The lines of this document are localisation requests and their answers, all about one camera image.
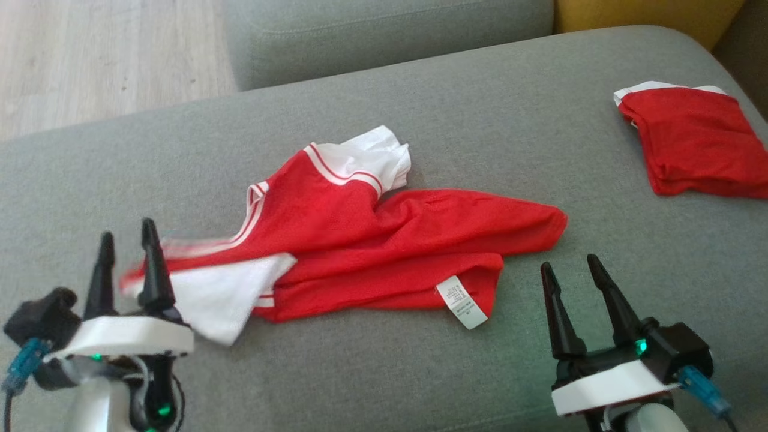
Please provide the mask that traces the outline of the large grey sofa seat cushion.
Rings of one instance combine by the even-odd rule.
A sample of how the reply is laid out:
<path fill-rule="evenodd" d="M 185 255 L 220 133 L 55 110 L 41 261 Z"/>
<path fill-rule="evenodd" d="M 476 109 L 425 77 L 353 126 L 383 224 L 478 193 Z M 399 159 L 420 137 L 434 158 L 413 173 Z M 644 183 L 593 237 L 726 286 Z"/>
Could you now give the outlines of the large grey sofa seat cushion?
<path fill-rule="evenodd" d="M 740 432 L 768 432 L 768 202 L 653 194 L 613 93 L 645 81 L 714 85 L 768 145 L 768 123 L 706 49 L 669 28 L 601 28 L 240 92 L 0 143 L 2 325 L 66 286 L 84 298 L 99 238 L 117 270 L 162 236 L 230 236 L 247 186 L 310 142 L 379 125 L 411 147 L 415 188 L 462 188 L 562 208 L 552 251 L 510 258 L 489 321 L 448 311 L 252 320 L 231 348 L 198 340 L 176 364 L 186 432 L 585 430 L 558 418 L 539 268 L 550 262 L 589 349 L 612 343 L 586 256 L 640 317 L 684 322 L 712 347 Z"/>

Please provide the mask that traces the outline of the red white mesh basketball jersey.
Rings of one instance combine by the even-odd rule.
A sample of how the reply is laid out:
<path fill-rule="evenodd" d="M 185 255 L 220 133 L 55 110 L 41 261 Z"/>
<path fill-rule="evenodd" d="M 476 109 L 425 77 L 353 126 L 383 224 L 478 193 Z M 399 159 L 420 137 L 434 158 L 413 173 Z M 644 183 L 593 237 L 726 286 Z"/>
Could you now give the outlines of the red white mesh basketball jersey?
<path fill-rule="evenodd" d="M 161 246 L 195 331 L 233 344 L 251 315 L 289 322 L 346 309 L 491 316 L 504 258 L 548 251 L 557 207 L 456 189 L 408 189 L 409 146 L 386 126 L 307 145 L 247 189 L 232 238 Z"/>

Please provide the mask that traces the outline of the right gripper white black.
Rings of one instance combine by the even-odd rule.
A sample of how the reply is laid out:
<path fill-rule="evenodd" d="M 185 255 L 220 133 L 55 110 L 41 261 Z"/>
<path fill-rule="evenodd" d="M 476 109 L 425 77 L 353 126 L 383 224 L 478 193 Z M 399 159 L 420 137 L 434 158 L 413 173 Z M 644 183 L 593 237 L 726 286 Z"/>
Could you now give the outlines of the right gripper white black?
<path fill-rule="evenodd" d="M 593 283 L 603 295 L 616 347 L 587 353 L 560 298 L 551 264 L 540 267 L 551 353 L 556 360 L 551 399 L 559 416 L 584 415 L 609 405 L 623 405 L 670 392 L 677 383 L 660 381 L 641 360 L 636 342 L 641 321 L 599 257 L 587 255 Z"/>

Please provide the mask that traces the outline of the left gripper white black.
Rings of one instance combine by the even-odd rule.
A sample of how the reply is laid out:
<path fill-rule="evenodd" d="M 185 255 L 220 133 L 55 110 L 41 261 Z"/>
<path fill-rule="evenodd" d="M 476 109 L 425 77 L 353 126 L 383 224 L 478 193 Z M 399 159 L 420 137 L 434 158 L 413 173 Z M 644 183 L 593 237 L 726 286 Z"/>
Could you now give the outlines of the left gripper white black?
<path fill-rule="evenodd" d="M 113 300 L 113 233 L 103 232 L 84 318 L 66 347 L 46 356 L 77 395 L 68 430 L 178 430 L 186 397 L 173 372 L 194 351 L 194 333 L 181 319 L 161 240 L 151 218 L 142 220 L 142 316 L 118 316 Z"/>

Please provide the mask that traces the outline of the dark grey sofa backrest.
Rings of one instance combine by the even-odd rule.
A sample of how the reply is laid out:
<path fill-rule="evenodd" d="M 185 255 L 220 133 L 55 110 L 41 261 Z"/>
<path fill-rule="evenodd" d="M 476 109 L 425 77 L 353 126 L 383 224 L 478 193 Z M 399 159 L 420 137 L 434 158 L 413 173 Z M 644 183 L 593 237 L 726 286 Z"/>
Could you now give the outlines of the dark grey sofa backrest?
<path fill-rule="evenodd" d="M 746 0 L 713 54 L 768 121 L 768 0 Z"/>

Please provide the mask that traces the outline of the small grey sofa cushion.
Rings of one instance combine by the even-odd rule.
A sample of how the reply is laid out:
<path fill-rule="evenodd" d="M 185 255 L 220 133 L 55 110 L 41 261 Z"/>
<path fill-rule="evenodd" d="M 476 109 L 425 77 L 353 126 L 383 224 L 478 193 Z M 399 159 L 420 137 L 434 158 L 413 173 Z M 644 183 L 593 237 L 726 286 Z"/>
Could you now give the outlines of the small grey sofa cushion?
<path fill-rule="evenodd" d="M 239 90 L 551 35 L 553 0 L 223 0 Z"/>

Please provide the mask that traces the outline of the yellow pillow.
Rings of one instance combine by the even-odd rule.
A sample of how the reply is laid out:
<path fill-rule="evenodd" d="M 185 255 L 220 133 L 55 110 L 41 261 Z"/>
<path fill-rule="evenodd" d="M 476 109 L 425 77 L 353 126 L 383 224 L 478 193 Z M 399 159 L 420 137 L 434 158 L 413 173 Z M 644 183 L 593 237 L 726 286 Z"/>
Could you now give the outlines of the yellow pillow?
<path fill-rule="evenodd" d="M 655 25 L 712 50 L 746 0 L 554 0 L 556 33 Z"/>

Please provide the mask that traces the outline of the red shorts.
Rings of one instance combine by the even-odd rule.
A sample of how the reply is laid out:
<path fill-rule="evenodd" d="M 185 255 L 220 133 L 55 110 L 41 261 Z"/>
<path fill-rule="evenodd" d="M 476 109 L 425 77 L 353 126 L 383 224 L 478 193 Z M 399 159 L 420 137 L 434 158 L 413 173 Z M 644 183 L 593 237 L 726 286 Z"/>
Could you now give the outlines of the red shorts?
<path fill-rule="evenodd" d="M 655 194 L 768 200 L 768 150 L 721 88 L 647 81 L 615 91 L 613 100 L 639 134 Z"/>

